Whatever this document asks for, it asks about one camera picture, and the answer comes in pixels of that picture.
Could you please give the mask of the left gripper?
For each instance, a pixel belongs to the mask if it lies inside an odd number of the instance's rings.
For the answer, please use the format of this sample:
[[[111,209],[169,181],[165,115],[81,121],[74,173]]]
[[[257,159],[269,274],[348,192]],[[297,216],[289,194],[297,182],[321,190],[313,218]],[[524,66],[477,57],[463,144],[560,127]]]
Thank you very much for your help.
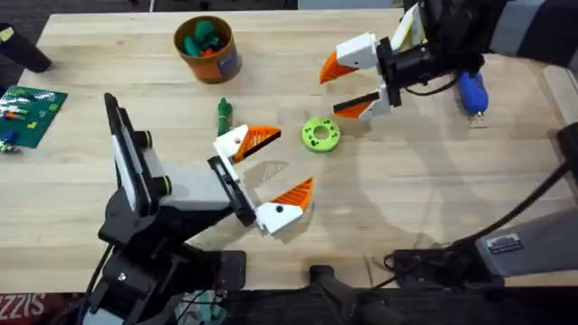
[[[237,164],[281,134],[277,127],[241,125],[213,144]],[[153,147],[138,142],[139,135],[124,129],[111,136],[117,190],[107,202],[98,237],[116,248],[164,255],[231,214],[245,226],[256,221],[273,235],[300,218],[311,203],[313,177],[256,208],[222,156],[212,156],[202,166],[161,162]]]

